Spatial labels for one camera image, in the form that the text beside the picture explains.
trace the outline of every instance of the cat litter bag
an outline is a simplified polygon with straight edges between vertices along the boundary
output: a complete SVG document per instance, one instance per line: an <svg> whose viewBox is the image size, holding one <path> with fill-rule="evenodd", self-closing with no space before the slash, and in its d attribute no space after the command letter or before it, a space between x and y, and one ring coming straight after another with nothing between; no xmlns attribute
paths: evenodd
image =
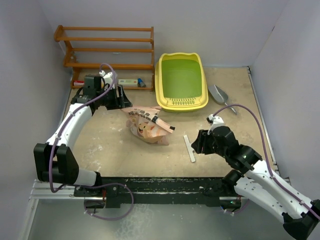
<svg viewBox="0 0 320 240"><path fill-rule="evenodd" d="M169 145L166 135L172 134L175 127L158 117L160 106L133 106L121 110L127 113L126 126L135 136L150 144Z"/></svg>

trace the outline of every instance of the tabletop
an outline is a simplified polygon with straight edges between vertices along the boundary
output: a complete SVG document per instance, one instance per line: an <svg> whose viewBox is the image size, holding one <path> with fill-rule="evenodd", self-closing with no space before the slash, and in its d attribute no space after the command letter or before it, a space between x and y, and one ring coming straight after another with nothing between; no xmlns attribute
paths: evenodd
<svg viewBox="0 0 320 240"><path fill-rule="evenodd" d="M150 73L145 72L117 71L119 78L142 78L148 83ZM261 123L247 68L205 67L204 73L208 86L216 84L228 94L229 104L248 107ZM71 91L69 102L76 91ZM125 90L125 94L134 106L158 105L153 91ZM105 107L100 107L83 127L72 151L80 168L98 171L103 177L224 177L231 167L216 154L195 153L196 162L191 163L183 137L187 135L192 143L199 130L209 129L208 115L221 107L209 94L208 104L200 110L184 113L162 110L159 117L175 127L175 131L167 136L169 145L148 144L140 140L126 127L128 118L121 110L107 111ZM264 156L255 119L245 109L236 107L236 110L238 115L225 109L219 116L240 144L248 145ZM267 153L271 161L269 146Z"/></svg>

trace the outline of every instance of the yellow plastic bin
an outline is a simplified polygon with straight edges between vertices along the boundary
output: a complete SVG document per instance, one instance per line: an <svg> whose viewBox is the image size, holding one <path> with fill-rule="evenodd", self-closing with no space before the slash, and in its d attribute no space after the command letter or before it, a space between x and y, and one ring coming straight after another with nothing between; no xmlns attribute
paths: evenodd
<svg viewBox="0 0 320 240"><path fill-rule="evenodd" d="M190 112L208 103L204 69L196 53L164 53L155 67L155 94L168 112Z"/></svg>

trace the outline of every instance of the wooden rack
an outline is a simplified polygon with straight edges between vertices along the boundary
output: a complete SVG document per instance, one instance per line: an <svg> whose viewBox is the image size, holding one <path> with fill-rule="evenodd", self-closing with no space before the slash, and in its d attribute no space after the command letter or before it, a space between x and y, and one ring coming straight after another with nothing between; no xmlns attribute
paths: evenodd
<svg viewBox="0 0 320 240"><path fill-rule="evenodd" d="M83 31L122 31L122 32L150 32L150 38L112 38L112 37L68 37L65 30L83 30ZM154 45L154 27L134 28L134 27L81 27L81 26L62 26L59 25L54 33L56 42L64 41L66 53L63 59L63 66L72 67L73 76L71 88L77 89L74 81L78 80L82 69L99 69L100 63L82 63L77 61L75 52L119 52L119 53L151 53L150 64L110 64L114 69L125 70L151 70L151 87L125 87L125 89L154 90L155 88L155 45ZM95 42L137 42L150 43L151 48L73 48L70 41L95 41Z"/></svg>

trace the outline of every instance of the white wall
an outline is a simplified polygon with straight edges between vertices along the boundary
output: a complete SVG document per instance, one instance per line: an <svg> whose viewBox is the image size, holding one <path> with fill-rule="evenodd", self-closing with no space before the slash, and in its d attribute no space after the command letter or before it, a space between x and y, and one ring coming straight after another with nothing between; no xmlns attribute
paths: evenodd
<svg viewBox="0 0 320 240"><path fill-rule="evenodd" d="M252 78L280 173L319 199L319 0L288 2L252 66ZM319 236L320 226L315 232Z"/></svg>
<svg viewBox="0 0 320 240"><path fill-rule="evenodd" d="M196 52L205 66L238 67L254 62L288 0L39 2L54 30L154 26L156 59L162 53Z"/></svg>
<svg viewBox="0 0 320 240"><path fill-rule="evenodd" d="M0 33L0 238L15 240L37 177L33 148L58 125L70 73L36 0L2 0Z"/></svg>

